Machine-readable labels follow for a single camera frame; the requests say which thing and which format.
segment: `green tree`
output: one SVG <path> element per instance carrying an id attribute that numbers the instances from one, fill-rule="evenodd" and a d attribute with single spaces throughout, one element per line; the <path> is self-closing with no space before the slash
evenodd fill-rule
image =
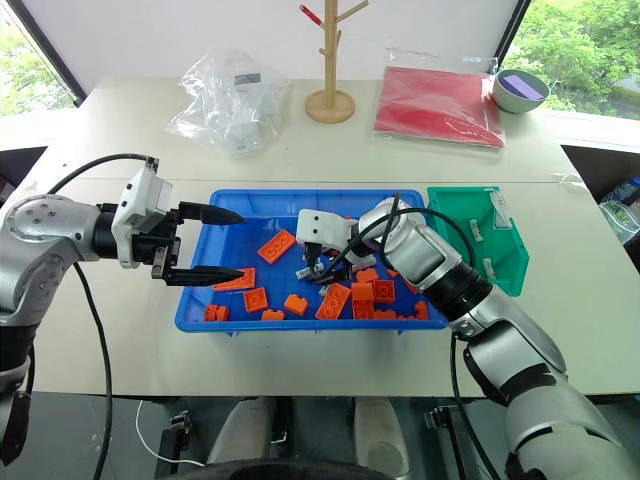
<path id="1" fill-rule="evenodd" d="M 72 106 L 66 87 L 20 31 L 0 16 L 0 115 Z"/>
<path id="2" fill-rule="evenodd" d="M 640 119 L 612 104 L 616 82 L 640 72 L 639 49 L 638 0 L 533 0 L 503 68 L 544 79 L 549 108 Z"/>

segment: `clear plastic bag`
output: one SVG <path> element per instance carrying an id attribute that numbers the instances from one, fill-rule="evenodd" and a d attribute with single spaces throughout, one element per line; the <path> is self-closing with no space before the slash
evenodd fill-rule
<path id="1" fill-rule="evenodd" d="M 262 150 L 280 133 L 289 80 L 246 52 L 207 54 L 182 77 L 193 102 L 167 125 L 171 133 L 230 155 Z"/>
<path id="2" fill-rule="evenodd" d="M 389 49 L 374 130 L 385 136 L 503 147 L 493 100 L 497 58 L 451 60 Z"/>

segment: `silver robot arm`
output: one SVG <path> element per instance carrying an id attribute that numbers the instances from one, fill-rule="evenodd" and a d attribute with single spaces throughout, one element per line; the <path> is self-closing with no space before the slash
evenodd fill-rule
<path id="1" fill-rule="evenodd" d="M 362 215 L 357 232 L 389 214 L 393 200 Z M 400 201 L 398 209 L 407 207 Z M 322 213 L 307 210 L 305 218 L 322 218 Z M 386 223 L 362 237 L 353 252 L 362 257 L 378 252 Z M 324 230 L 316 228 L 314 237 L 312 227 L 299 223 L 297 236 L 322 243 Z M 345 245 L 354 233 L 349 226 Z M 422 215 L 393 219 L 385 254 L 447 318 L 457 338 L 467 342 L 465 363 L 483 392 L 507 407 L 510 478 L 640 478 L 638 466 L 606 419 L 567 382 L 554 341 L 500 288 L 468 266 Z"/>
<path id="2" fill-rule="evenodd" d="M 67 269 L 78 261 L 119 259 L 125 268 L 152 265 L 167 285 L 212 285 L 242 276 L 222 267 L 173 268 L 185 219 L 229 225 L 229 210 L 180 202 L 168 210 L 171 185 L 155 174 L 157 161 L 123 189 L 120 202 L 85 205 L 59 195 L 18 202 L 0 227 L 0 462 L 8 465 L 26 439 L 30 398 L 20 390 L 29 350 Z"/>

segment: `black cable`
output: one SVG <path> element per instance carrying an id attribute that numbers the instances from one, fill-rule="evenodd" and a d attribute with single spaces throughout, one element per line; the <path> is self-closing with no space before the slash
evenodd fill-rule
<path id="1" fill-rule="evenodd" d="M 387 246 L 387 237 L 389 236 L 389 232 L 391 231 L 391 227 L 393 226 L 393 218 L 394 214 L 398 210 L 398 203 L 400 202 L 400 192 L 396 192 L 393 195 L 393 204 L 391 205 L 391 210 L 389 210 L 389 221 L 384 227 L 384 233 L 382 234 L 382 239 L 380 240 L 380 260 L 385 267 L 389 270 L 395 271 L 396 269 L 391 265 L 389 259 L 387 258 L 387 254 L 384 252 L 385 247 Z"/>
<path id="2" fill-rule="evenodd" d="M 458 234 L 462 238 L 462 241 L 464 242 L 465 247 L 467 247 L 467 251 L 469 253 L 468 263 L 469 265 L 471 265 L 471 267 L 475 267 L 476 256 L 473 251 L 473 247 L 471 246 L 471 241 L 467 237 L 467 234 L 464 233 L 464 230 L 462 230 L 462 228 L 460 228 L 460 226 L 456 222 L 454 222 L 451 218 L 447 217 L 445 214 L 438 212 L 437 210 L 431 210 L 430 208 L 424 208 L 424 207 L 411 207 L 411 208 L 403 208 L 401 210 L 396 210 L 393 213 L 393 215 L 390 213 L 383 215 L 382 217 L 373 221 L 364 230 L 362 230 L 361 232 L 358 232 L 351 240 L 349 240 L 349 243 L 347 244 L 347 246 L 336 257 L 334 257 L 333 260 L 331 260 L 331 263 L 329 264 L 327 269 L 324 272 L 322 272 L 321 275 L 318 275 L 318 277 L 316 277 L 315 280 L 319 281 L 322 278 L 329 275 L 329 273 L 331 273 L 335 269 L 336 265 L 338 265 L 338 263 L 344 260 L 344 257 L 347 255 L 347 253 L 349 253 L 353 249 L 353 247 L 356 246 L 362 240 L 362 237 L 364 237 L 367 233 L 369 233 L 375 227 L 380 225 L 382 222 L 385 222 L 387 220 L 392 220 L 394 217 L 397 217 L 400 215 L 406 215 L 407 213 L 422 213 L 426 215 L 433 215 L 447 222 L 456 232 L 458 232 Z"/>
<path id="3" fill-rule="evenodd" d="M 104 329 L 102 328 L 102 322 L 100 321 L 100 315 L 98 314 L 98 310 L 96 309 L 96 304 L 93 301 L 93 295 L 91 295 L 91 289 L 89 288 L 89 282 L 87 282 L 87 277 L 84 276 L 84 272 L 80 268 L 78 262 L 73 264 L 73 268 L 76 269 L 78 273 L 78 277 L 80 277 L 80 282 L 82 283 L 82 288 L 84 288 L 84 293 L 87 296 L 87 302 L 89 303 L 89 308 L 91 309 L 91 314 L 93 315 L 93 320 L 96 323 L 96 328 L 98 329 L 98 337 L 100 337 L 100 348 L 102 349 L 102 359 L 104 360 L 104 376 L 106 383 L 106 401 L 107 401 L 107 413 L 105 416 L 104 422 L 104 439 L 102 440 L 102 445 L 100 446 L 100 456 L 98 457 L 98 463 L 96 465 L 95 473 L 93 474 L 94 480 L 100 480 L 100 476 L 102 475 L 102 469 L 104 468 L 104 462 L 107 459 L 107 452 L 109 451 L 109 441 L 111 440 L 111 424 L 113 423 L 113 391 L 111 385 L 111 363 L 109 361 L 109 351 L 107 350 L 107 339 L 104 336 Z"/>
<path id="4" fill-rule="evenodd" d="M 458 389 L 458 373 L 456 370 L 456 336 L 454 333 L 451 333 L 451 348 L 449 350 L 449 368 L 451 369 L 451 386 L 453 387 L 453 398 L 456 402 L 456 405 L 458 406 L 458 409 L 460 410 L 462 423 L 464 423 L 464 427 L 467 430 L 469 437 L 471 437 L 473 446 L 478 452 L 478 456 L 480 457 L 480 460 L 482 460 L 482 463 L 487 469 L 487 472 L 489 472 L 489 476 L 491 477 L 491 479 L 501 480 L 500 475 L 498 475 L 498 472 L 496 471 L 493 464 L 491 463 L 491 460 L 489 460 L 487 452 L 485 452 L 484 448 L 482 448 L 482 444 L 480 443 L 480 440 L 478 439 L 478 436 L 476 435 L 476 432 L 473 429 L 471 422 L 469 421 L 467 412 L 464 409 L 464 405 L 462 404 L 462 399 L 460 398 L 460 390 Z"/>
<path id="5" fill-rule="evenodd" d="M 113 154 L 113 155 L 107 155 L 106 157 L 98 158 L 96 160 L 93 160 L 93 161 L 91 161 L 91 162 L 89 162 L 89 163 L 87 163 L 87 164 L 75 169 L 73 172 L 71 172 L 69 175 L 67 175 L 62 180 L 60 180 L 58 183 L 56 183 L 53 187 L 51 187 L 51 189 L 47 193 L 49 195 L 53 195 L 55 193 L 58 193 L 58 190 L 60 190 L 62 187 L 64 187 L 71 180 L 73 180 L 78 175 L 86 172 L 87 170 L 89 170 L 89 169 L 91 169 L 93 167 L 96 167 L 96 166 L 101 165 L 103 163 L 111 162 L 113 160 L 124 160 L 124 159 L 142 160 L 143 162 L 147 162 L 149 160 L 156 160 L 154 157 L 150 157 L 148 155 L 140 155 L 139 153 L 116 153 L 116 154 Z"/>
<path id="6" fill-rule="evenodd" d="M 33 348 L 33 343 L 29 349 L 29 379 L 27 380 L 27 393 L 31 396 L 33 392 L 33 383 L 36 378 L 36 350 Z"/>

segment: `white cable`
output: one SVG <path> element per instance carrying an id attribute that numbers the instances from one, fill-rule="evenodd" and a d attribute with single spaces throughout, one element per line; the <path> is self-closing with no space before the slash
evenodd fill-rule
<path id="1" fill-rule="evenodd" d="M 138 438 L 142 442 L 142 445 L 144 445 L 144 448 L 146 448 L 151 455 L 156 457 L 158 460 L 164 460 L 165 462 L 169 462 L 169 463 L 190 463 L 192 465 L 197 465 L 199 467 L 205 466 L 204 463 L 196 462 L 195 460 L 172 460 L 170 458 L 166 458 L 161 455 L 158 455 L 156 452 L 151 450 L 149 448 L 149 445 L 147 445 L 147 442 L 144 441 L 144 438 L 142 437 L 142 433 L 140 432 L 140 409 L 141 408 L 142 408 L 142 400 L 140 400 L 140 403 L 138 404 L 138 412 L 136 413 L 136 431 L 138 432 Z"/>

